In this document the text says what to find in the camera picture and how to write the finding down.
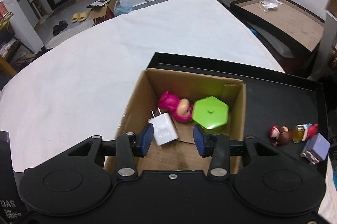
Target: white phone charger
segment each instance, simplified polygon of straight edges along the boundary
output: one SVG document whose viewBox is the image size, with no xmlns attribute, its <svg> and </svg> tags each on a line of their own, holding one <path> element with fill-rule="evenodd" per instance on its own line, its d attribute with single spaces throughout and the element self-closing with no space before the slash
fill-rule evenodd
<svg viewBox="0 0 337 224">
<path fill-rule="evenodd" d="M 169 113 L 162 114 L 159 108 L 158 111 L 160 115 L 154 116 L 151 110 L 153 118 L 149 119 L 149 122 L 153 124 L 153 136 L 157 145 L 160 146 L 177 139 L 178 134 Z"/>
</svg>

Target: small glass bottle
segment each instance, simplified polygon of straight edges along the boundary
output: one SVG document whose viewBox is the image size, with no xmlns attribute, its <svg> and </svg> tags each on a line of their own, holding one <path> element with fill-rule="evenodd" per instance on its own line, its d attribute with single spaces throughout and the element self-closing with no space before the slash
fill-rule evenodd
<svg viewBox="0 0 337 224">
<path fill-rule="evenodd" d="M 293 135 L 293 142 L 294 143 L 299 143 L 303 136 L 304 136 L 304 131 L 305 128 L 302 125 L 296 125 L 295 128 L 292 130 L 292 135 Z"/>
</svg>

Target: yellow slipper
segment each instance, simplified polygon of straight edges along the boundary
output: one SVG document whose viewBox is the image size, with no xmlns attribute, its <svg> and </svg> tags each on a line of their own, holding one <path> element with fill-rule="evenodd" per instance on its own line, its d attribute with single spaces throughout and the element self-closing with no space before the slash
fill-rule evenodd
<svg viewBox="0 0 337 224">
<path fill-rule="evenodd" d="M 80 13 L 74 14 L 72 19 L 71 19 L 71 22 L 74 23 L 74 22 L 78 21 L 79 17 L 80 17 Z"/>
<path fill-rule="evenodd" d="M 88 18 L 90 11 L 85 11 L 80 14 L 79 22 L 85 21 Z"/>
</svg>

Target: wooden board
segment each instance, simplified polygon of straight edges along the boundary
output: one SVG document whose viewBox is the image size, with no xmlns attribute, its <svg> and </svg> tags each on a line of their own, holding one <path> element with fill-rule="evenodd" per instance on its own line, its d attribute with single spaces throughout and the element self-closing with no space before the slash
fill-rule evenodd
<svg viewBox="0 0 337 224">
<path fill-rule="evenodd" d="M 281 29 L 309 51 L 315 49 L 324 30 L 320 20 L 286 0 L 278 0 L 283 4 L 265 12 L 260 8 L 260 1 L 252 0 L 237 5 Z"/>
</svg>

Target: black tray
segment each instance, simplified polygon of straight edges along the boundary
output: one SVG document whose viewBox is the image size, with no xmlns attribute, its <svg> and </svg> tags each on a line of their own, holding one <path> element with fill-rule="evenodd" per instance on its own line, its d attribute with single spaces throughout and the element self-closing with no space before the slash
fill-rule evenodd
<svg viewBox="0 0 337 224">
<path fill-rule="evenodd" d="M 274 37 L 278 38 L 280 41 L 282 41 L 284 44 L 286 44 L 291 51 L 296 54 L 297 58 L 301 58 L 306 60 L 313 52 L 315 52 L 319 46 L 320 43 L 318 43 L 313 51 L 308 50 L 305 46 L 300 44 L 295 38 L 291 37 L 289 34 L 285 33 L 278 27 L 274 26 L 268 21 L 265 21 L 261 17 L 251 13 L 250 11 L 247 11 L 243 9 L 242 7 L 238 6 L 237 4 L 243 3 L 243 2 L 248 2 L 248 1 L 254 1 L 254 0 L 237 0 L 233 1 L 230 3 L 230 10 L 236 15 L 239 15 L 240 17 L 244 18 L 248 22 L 251 22 L 255 24 L 256 26 L 266 30 L 270 34 L 272 34 Z M 310 14 L 311 16 L 315 17 L 317 20 L 321 21 L 324 23 L 324 20 L 321 19 L 319 16 L 315 15 L 313 12 L 310 10 L 304 8 L 303 6 L 295 3 L 294 1 L 291 0 L 286 0 L 289 3 L 296 5 L 297 7 L 301 8 L 304 10 L 306 13 Z"/>
<path fill-rule="evenodd" d="M 266 141 L 273 125 L 292 129 L 297 124 L 318 123 L 328 139 L 328 122 L 323 87 L 320 83 L 264 68 L 215 59 L 155 53 L 148 68 L 192 72 L 241 79 L 247 86 L 244 135 Z M 291 142 L 279 149 L 309 164 L 299 156 L 305 142 Z M 327 159 L 316 165 L 325 176 Z"/>
</svg>

